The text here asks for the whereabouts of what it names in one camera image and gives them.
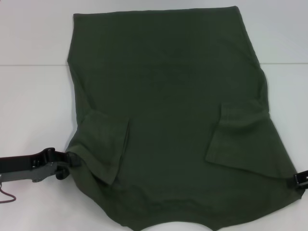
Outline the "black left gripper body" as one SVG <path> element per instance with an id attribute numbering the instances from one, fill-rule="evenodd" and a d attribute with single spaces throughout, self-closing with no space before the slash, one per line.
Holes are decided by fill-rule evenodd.
<path id="1" fill-rule="evenodd" d="M 56 176 L 63 168 L 59 163 L 47 162 L 44 150 L 32 155 L 2 157 L 0 159 L 0 181 L 32 180 L 40 182 L 47 177 Z"/>

